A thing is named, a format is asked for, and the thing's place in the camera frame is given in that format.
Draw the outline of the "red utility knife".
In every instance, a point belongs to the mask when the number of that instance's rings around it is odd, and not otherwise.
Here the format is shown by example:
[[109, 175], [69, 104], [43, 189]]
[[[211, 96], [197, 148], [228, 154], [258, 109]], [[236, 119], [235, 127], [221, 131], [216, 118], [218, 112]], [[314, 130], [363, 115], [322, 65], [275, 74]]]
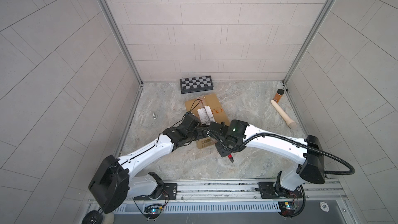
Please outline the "red utility knife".
[[231, 154], [228, 154], [228, 159], [233, 163], [234, 162], [234, 158]]

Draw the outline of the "brown cardboard express box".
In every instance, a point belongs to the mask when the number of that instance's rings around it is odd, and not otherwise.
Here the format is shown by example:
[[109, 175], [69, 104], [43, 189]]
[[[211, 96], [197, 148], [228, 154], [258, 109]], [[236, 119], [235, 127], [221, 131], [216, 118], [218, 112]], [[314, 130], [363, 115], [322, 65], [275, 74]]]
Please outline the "brown cardboard express box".
[[208, 94], [185, 102], [186, 110], [191, 111], [199, 118], [201, 125], [210, 125], [211, 122], [229, 126], [230, 121], [215, 94]]

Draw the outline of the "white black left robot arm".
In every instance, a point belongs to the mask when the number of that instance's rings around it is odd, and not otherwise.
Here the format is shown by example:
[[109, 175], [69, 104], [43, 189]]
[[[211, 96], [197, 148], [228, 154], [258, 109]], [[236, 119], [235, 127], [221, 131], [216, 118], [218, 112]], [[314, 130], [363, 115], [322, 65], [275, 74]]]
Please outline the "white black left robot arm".
[[187, 112], [179, 126], [167, 128], [146, 146], [119, 158], [109, 155], [103, 159], [88, 186], [100, 210], [109, 214], [129, 197], [161, 194], [157, 175], [135, 176], [161, 157], [196, 140], [195, 128], [199, 124], [199, 118]]

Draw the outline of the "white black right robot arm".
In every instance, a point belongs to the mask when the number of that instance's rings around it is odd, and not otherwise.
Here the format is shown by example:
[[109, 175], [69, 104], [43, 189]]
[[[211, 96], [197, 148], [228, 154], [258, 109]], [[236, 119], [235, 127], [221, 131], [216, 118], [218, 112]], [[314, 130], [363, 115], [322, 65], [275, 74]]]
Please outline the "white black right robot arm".
[[324, 157], [316, 137], [294, 139], [271, 133], [240, 120], [232, 120], [230, 125], [211, 122], [203, 133], [217, 141], [217, 149], [222, 156], [241, 152], [247, 147], [259, 148], [293, 161], [288, 171], [280, 171], [272, 192], [288, 198], [302, 184], [325, 183]]

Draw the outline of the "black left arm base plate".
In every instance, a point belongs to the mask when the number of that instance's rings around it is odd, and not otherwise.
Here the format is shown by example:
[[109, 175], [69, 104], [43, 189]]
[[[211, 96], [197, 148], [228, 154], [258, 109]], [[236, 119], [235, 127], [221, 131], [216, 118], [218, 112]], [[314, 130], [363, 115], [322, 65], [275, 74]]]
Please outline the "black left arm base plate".
[[161, 186], [157, 186], [153, 193], [148, 196], [137, 196], [134, 198], [135, 201], [165, 201], [175, 200], [177, 194], [177, 183], [164, 183]]

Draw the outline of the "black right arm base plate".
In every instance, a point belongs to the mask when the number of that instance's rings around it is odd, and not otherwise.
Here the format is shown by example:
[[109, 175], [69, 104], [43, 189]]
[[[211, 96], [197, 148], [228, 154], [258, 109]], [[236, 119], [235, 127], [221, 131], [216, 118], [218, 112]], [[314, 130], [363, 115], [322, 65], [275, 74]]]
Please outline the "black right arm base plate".
[[260, 182], [255, 188], [259, 192], [262, 199], [300, 199], [303, 198], [303, 191], [297, 187], [295, 191], [288, 191], [282, 187], [276, 188], [276, 183]]

